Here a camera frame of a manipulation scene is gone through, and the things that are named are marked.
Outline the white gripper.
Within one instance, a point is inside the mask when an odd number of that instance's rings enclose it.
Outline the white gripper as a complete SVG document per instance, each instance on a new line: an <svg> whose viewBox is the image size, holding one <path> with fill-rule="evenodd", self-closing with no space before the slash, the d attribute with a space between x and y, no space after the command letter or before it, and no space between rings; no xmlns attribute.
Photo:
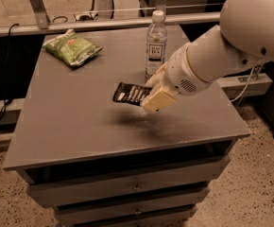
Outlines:
<svg viewBox="0 0 274 227"><path fill-rule="evenodd" d="M192 96L211 86L210 82L203 81L192 70L187 59L189 45L190 43L186 43L176 50L168 62L164 63L146 81L146 87L154 88L163 81L164 77L165 82L170 85L171 89L162 86L152 90L141 103L145 110L152 113L157 112L176 103L178 93L183 96Z"/></svg>

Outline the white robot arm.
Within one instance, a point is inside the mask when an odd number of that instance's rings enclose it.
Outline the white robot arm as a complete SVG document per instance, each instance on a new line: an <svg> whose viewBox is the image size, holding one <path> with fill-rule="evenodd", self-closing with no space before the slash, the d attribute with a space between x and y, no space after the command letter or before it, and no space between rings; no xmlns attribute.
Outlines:
<svg viewBox="0 0 274 227"><path fill-rule="evenodd" d="M157 112L224 76L274 61L274 0L226 0L220 21L176 50L146 82L141 106Z"/></svg>

